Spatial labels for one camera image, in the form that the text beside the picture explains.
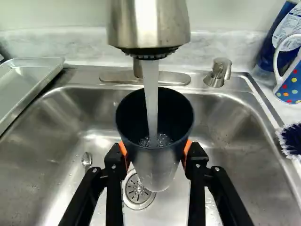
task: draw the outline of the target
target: drain strainer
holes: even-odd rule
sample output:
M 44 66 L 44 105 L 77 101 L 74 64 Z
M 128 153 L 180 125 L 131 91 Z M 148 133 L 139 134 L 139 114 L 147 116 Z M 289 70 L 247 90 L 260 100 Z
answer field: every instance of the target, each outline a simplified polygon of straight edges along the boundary
M 155 197 L 155 192 L 151 192 L 143 186 L 136 170 L 130 170 L 123 182 L 123 202 L 125 205 L 133 210 L 142 210 L 148 207 Z

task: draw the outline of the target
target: brush bristles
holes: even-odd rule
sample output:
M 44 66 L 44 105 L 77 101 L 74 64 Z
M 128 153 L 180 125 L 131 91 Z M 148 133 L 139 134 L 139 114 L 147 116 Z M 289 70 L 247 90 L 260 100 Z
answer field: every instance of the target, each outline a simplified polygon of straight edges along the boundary
M 279 128 L 276 135 L 287 158 L 301 160 L 301 122 Z

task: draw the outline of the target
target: polka dot mug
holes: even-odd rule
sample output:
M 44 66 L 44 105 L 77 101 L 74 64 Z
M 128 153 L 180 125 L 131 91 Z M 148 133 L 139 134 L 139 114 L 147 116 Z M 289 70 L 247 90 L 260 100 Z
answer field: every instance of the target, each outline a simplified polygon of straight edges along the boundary
M 284 81 L 274 88 L 276 97 L 293 105 L 301 103 L 301 61 L 297 60 L 284 74 Z
M 289 39 L 294 38 L 294 36 L 296 34 L 285 38 L 276 49 L 274 55 L 274 72 L 277 85 L 273 89 L 273 92 L 279 100 L 291 105 L 301 103 L 301 56 L 297 56 L 282 77 L 277 70 L 277 57 L 283 44 Z

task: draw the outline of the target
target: metal tray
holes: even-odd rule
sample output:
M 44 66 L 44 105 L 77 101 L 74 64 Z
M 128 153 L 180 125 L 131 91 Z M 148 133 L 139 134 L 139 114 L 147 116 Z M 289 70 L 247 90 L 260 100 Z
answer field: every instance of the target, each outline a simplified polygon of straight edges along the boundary
M 0 135 L 63 68 L 64 59 L 16 58 L 0 65 Z

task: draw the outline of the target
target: kitchen sink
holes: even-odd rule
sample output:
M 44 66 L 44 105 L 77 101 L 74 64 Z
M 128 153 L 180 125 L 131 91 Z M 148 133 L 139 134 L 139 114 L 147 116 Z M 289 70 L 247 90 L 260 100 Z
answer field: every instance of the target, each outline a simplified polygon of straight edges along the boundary
M 141 85 L 103 84 L 100 73 L 122 68 L 69 66 L 52 86 L 15 120 L 0 138 L 0 225 L 55 226 L 81 182 L 81 157 L 104 168 L 104 157 L 120 141 L 115 111 Z M 250 77 L 233 73 L 222 88 L 203 83 L 206 72 L 184 71 L 191 83 L 170 87 L 183 93 L 195 112 L 190 140 L 209 156 L 208 166 L 226 169 L 257 226 L 299 226 L 300 208 L 289 173 L 291 162 L 279 152 L 271 113 Z M 175 179 L 143 210 L 124 205 L 127 226 L 187 225 L 190 182 L 179 165 Z M 105 225 L 106 190 L 92 226 Z M 222 225 L 206 190 L 207 226 Z

